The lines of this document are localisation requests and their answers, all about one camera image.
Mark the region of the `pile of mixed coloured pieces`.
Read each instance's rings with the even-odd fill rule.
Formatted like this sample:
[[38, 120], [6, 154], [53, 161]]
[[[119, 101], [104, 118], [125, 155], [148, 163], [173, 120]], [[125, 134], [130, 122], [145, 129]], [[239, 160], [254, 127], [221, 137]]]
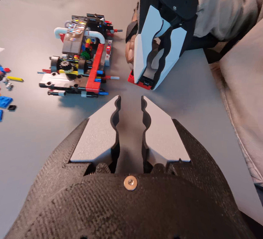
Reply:
[[[4, 84], [8, 91], [11, 91], [14, 87], [14, 85], [11, 83], [12, 81], [24, 82], [22, 78], [8, 75], [10, 71], [11, 70], [9, 68], [4, 68], [2, 65], [0, 65], [0, 82]], [[16, 111], [17, 106], [12, 104], [12, 101], [13, 99], [11, 97], [0, 95], [0, 122], [3, 120], [4, 109], [7, 109], [10, 112]]]

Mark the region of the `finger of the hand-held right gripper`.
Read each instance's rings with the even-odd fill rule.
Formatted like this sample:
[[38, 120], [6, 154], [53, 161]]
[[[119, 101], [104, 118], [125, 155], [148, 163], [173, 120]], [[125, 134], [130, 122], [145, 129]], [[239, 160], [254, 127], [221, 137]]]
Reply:
[[171, 24], [163, 19], [160, 12], [153, 5], [148, 10], [140, 7], [138, 16], [138, 32], [134, 41], [134, 82], [138, 83], [147, 67], [147, 58], [152, 51], [154, 38], [163, 35]]
[[160, 59], [158, 69], [154, 75], [153, 90], [157, 89], [178, 61], [186, 34], [186, 30], [179, 27], [168, 30], [168, 33], [164, 36], [164, 48], [157, 54], [158, 56], [160, 55]]

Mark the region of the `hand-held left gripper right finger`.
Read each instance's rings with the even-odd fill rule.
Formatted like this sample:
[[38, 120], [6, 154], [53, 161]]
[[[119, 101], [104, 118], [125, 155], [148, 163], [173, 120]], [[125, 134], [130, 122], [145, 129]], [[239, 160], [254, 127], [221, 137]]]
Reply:
[[141, 109], [146, 127], [142, 142], [143, 162], [151, 166], [190, 162], [190, 156], [171, 116], [146, 96], [141, 97]]

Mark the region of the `person's right hand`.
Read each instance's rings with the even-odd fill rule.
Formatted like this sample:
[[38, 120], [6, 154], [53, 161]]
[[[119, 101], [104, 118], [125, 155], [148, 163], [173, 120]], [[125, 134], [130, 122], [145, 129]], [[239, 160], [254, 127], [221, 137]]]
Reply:
[[126, 43], [125, 57], [130, 70], [133, 70], [134, 65], [134, 42], [136, 35], [133, 35]]

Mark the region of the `red angled lego beam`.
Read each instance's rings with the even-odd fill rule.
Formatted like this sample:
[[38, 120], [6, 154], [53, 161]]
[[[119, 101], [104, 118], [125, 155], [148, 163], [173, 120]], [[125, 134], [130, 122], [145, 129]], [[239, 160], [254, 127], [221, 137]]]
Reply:
[[141, 88], [144, 88], [144, 89], [147, 89], [147, 90], [152, 90], [152, 89], [153, 89], [153, 87], [143, 85], [143, 83], [140, 82], [140, 81], [139, 81], [138, 83], [135, 83], [133, 70], [130, 72], [130, 75], [129, 75], [127, 81], [128, 81], [129, 83], [132, 83], [132, 84], [134, 84], [134, 85], [137, 85], [137, 86], [139, 86], [139, 87], [141, 87]]

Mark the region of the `lego car model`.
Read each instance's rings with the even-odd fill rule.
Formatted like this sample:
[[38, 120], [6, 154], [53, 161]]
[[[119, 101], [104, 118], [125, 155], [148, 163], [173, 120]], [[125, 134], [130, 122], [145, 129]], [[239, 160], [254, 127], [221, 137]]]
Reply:
[[106, 75], [104, 69], [110, 66], [112, 38], [122, 31], [102, 14], [72, 15], [64, 27], [54, 29], [63, 42], [62, 55], [49, 57], [50, 67], [39, 72], [43, 74], [39, 87], [52, 96], [107, 96], [101, 84], [119, 77]]

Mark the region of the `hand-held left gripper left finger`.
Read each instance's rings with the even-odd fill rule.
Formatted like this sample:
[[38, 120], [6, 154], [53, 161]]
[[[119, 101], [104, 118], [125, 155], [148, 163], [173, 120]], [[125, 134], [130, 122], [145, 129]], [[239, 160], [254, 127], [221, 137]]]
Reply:
[[116, 125], [119, 122], [121, 97], [112, 98], [88, 118], [88, 122], [70, 158], [73, 163], [112, 163], [119, 142]]

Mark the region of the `person's right forearm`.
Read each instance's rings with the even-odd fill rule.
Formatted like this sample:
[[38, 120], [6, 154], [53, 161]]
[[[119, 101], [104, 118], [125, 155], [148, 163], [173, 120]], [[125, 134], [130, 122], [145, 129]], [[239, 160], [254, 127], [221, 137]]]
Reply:
[[263, 0], [198, 0], [194, 37], [227, 41], [249, 32], [263, 16]]

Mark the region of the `black lego connector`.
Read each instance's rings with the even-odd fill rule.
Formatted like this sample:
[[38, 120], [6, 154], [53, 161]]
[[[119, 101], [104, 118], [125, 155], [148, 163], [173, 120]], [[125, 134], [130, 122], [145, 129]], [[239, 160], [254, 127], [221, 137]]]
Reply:
[[142, 78], [140, 79], [140, 82], [142, 82], [143, 85], [145, 85], [145, 86], [152, 87], [154, 85], [154, 80], [151, 78], [148, 78], [146, 76], [142, 76]]

